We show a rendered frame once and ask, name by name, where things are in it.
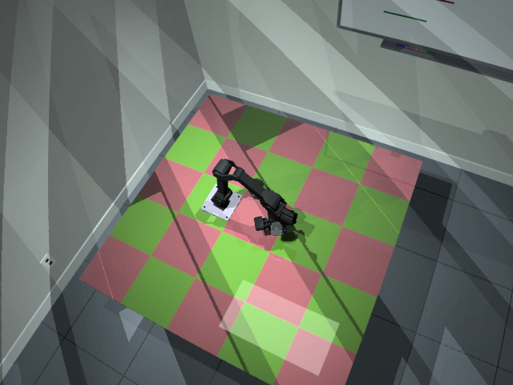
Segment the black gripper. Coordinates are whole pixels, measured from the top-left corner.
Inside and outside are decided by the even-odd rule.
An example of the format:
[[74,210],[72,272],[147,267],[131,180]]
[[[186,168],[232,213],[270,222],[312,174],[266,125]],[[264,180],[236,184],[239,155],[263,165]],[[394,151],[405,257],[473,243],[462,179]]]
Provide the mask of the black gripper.
[[[272,219],[268,215],[268,218],[269,219],[267,219],[267,217],[266,218],[262,218],[262,216],[261,217],[254,217],[254,223],[255,223],[256,231],[266,230],[266,229],[271,230],[270,226],[269,226],[270,225],[270,221],[279,221],[279,217],[275,218],[275,219]],[[286,226],[286,225],[289,225],[289,224],[283,222],[283,225]]]

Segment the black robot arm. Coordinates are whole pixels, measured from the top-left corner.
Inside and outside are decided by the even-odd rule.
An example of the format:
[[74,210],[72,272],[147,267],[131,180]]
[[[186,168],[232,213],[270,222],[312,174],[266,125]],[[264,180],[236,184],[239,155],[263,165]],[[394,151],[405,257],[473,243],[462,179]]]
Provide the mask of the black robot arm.
[[[232,166],[236,170],[233,174],[229,174]],[[230,203],[229,198],[232,195],[232,190],[228,187],[228,181],[234,180],[259,198],[262,207],[267,210],[270,218],[275,219],[279,217],[279,221],[270,221],[271,234],[273,236],[285,235],[286,226],[283,225],[283,222],[294,225],[298,214],[285,207],[287,205],[285,199],[278,193],[265,189],[249,176],[243,168],[236,166],[234,161],[220,159],[212,170],[212,174],[217,179],[217,191],[211,201],[218,209],[224,211],[228,207]]]

